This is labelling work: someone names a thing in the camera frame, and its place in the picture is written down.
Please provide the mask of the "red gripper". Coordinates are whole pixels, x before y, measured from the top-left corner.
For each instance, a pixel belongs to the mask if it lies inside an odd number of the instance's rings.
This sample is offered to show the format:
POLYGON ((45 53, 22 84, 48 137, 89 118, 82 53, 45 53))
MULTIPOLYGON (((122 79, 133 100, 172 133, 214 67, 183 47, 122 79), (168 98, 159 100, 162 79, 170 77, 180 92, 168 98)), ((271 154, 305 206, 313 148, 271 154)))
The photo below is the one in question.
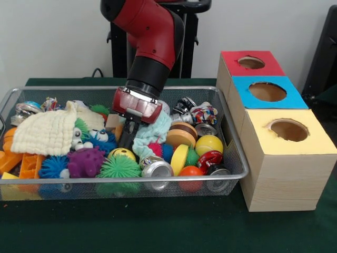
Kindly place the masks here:
POLYGON ((157 99, 127 87, 118 87, 114 94, 112 110, 127 119, 122 127, 118 147, 131 150, 140 122, 153 124, 160 115, 162 104, 157 99))

